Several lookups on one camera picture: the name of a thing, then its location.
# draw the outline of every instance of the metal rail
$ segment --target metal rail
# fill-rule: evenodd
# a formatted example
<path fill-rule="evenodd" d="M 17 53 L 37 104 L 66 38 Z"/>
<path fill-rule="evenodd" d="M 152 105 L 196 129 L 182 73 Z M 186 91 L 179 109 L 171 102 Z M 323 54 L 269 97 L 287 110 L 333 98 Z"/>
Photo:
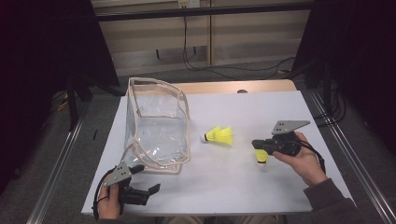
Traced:
<path fill-rule="evenodd" d="M 240 7 L 195 7 L 177 8 L 155 11 L 127 12 L 127 13 L 98 13 L 93 17 L 66 17 L 55 19 L 67 21 L 130 21 L 142 19 L 159 19 L 172 17 L 191 17 L 208 15 L 226 15 L 256 12 L 310 10 L 318 7 L 329 7 L 338 4 L 338 1 L 302 2 L 286 4 L 270 4 Z"/>
<path fill-rule="evenodd" d="M 323 106 L 323 100 L 318 94 L 318 92 L 311 91 L 310 93 L 319 112 L 326 114 L 325 108 Z M 329 123 L 335 122 L 334 118 L 332 117 L 325 117 L 325 120 L 326 122 Z M 346 156 L 348 163 L 351 165 L 353 171 L 355 172 L 356 176 L 361 182 L 363 188 L 366 190 L 368 196 L 370 197 L 370 200 L 375 206 L 378 214 L 382 217 L 384 223 L 387 224 L 396 223 L 395 213 L 392 211 L 392 208 L 390 207 L 386 197 L 379 189 L 379 187 L 376 185 L 374 180 L 370 177 L 367 170 L 364 168 L 363 164 L 361 163 L 361 160 L 359 160 L 359 157 L 358 155 L 356 155 L 352 145 L 350 145 L 349 142 L 347 141 L 347 138 L 345 137 L 341 128 L 336 123 L 330 124 L 329 128 L 335 140 L 337 141 L 339 147 L 344 152 L 344 155 Z"/>
<path fill-rule="evenodd" d="M 44 216 L 47 213 L 47 210 L 50 205 L 50 201 L 52 196 L 56 190 L 59 179 L 61 178 L 62 172 L 64 170 L 65 165 L 67 164 L 67 160 L 71 151 L 73 150 L 73 145 L 76 142 L 78 137 L 79 130 L 81 129 L 82 121 L 85 119 L 87 115 L 87 111 L 90 103 L 84 103 L 81 108 L 81 116 L 78 120 L 78 123 L 73 132 L 69 132 L 67 135 L 66 141 L 64 142 L 64 146 L 62 151 L 58 157 L 58 160 L 55 163 L 55 166 L 52 169 L 52 172 L 49 175 L 46 186 L 41 192 L 37 202 L 35 203 L 35 207 L 29 216 L 26 224 L 39 224 L 44 220 Z"/>

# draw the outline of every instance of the person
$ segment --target person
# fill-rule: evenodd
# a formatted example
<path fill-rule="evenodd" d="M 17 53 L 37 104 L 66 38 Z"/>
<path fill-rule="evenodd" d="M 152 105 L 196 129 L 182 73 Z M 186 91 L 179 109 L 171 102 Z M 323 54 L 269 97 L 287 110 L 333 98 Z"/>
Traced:
<path fill-rule="evenodd" d="M 301 140 L 308 142 L 302 133 L 295 133 Z M 280 152 L 274 152 L 273 155 L 291 166 L 308 185 L 304 193 L 312 206 L 312 223 L 365 223 L 352 200 L 345 198 L 324 174 L 313 151 L 302 147 L 295 157 Z"/>
<path fill-rule="evenodd" d="M 308 142 L 302 133 L 295 133 L 301 140 Z M 304 193 L 312 206 L 312 223 L 365 223 L 352 200 L 345 198 L 332 180 L 324 174 L 318 163 L 317 155 L 313 151 L 302 147 L 295 157 L 280 152 L 274 152 L 273 156 L 291 166 L 308 185 Z M 103 199 L 98 204 L 98 223 L 124 223 L 118 220 L 120 216 L 118 193 L 118 185 L 111 186 L 109 195 L 107 195 L 106 188 L 101 187 L 98 198 Z"/>

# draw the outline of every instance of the finger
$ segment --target finger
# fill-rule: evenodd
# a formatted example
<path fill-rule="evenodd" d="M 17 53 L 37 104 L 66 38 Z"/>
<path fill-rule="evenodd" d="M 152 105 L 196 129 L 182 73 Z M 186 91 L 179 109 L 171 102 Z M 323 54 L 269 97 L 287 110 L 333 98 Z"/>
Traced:
<path fill-rule="evenodd" d="M 119 184 L 113 184 L 110 186 L 110 201 L 117 203 L 119 201 Z"/>
<path fill-rule="evenodd" d="M 274 156 L 275 158 L 277 158 L 278 160 L 285 162 L 285 163 L 288 164 L 288 165 L 292 165 L 292 164 L 293 164 L 293 161 L 294 161 L 294 158 L 293 158 L 293 157 L 288 156 L 288 155 L 285 155 L 285 154 L 280 153 L 280 152 L 277 152 L 277 151 L 275 151 L 275 152 L 273 153 L 273 156 Z"/>
<path fill-rule="evenodd" d="M 108 196 L 107 187 L 104 185 L 106 183 L 106 181 L 108 180 L 108 178 L 109 178 L 109 175 L 106 176 L 105 180 L 102 183 L 102 186 L 101 186 L 100 191 L 99 191 L 98 199 L 101 199 L 101 198 L 104 198 L 104 197 Z"/>
<path fill-rule="evenodd" d="M 308 140 L 306 140 L 306 137 L 305 137 L 305 135 L 303 133 L 295 132 L 295 134 L 297 135 L 298 138 L 300 138 L 300 140 L 308 142 Z"/>

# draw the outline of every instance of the sleeve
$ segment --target sleeve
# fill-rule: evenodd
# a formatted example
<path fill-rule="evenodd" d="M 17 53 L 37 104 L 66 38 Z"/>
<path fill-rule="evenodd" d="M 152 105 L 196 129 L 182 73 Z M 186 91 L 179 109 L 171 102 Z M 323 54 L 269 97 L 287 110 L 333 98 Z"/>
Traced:
<path fill-rule="evenodd" d="M 312 206 L 312 223 L 365 223 L 352 200 L 345 198 L 330 178 L 304 193 Z"/>
<path fill-rule="evenodd" d="M 124 221 L 118 219 L 99 219 L 98 224 L 125 224 Z"/>

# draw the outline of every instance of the wall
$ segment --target wall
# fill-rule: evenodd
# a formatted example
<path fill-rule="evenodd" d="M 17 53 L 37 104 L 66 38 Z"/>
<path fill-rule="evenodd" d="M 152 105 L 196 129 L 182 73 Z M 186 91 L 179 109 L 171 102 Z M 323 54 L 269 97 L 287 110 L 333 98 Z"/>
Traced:
<path fill-rule="evenodd" d="M 178 8 L 177 1 L 127 4 L 127 0 L 92 0 L 96 13 Z M 201 7 L 231 7 L 301 2 L 295 0 L 212 0 Z M 188 17 L 187 47 L 205 46 L 206 64 L 272 61 L 295 56 L 309 15 L 308 10 Z M 112 54 L 155 49 L 181 49 L 183 18 L 101 22 Z"/>

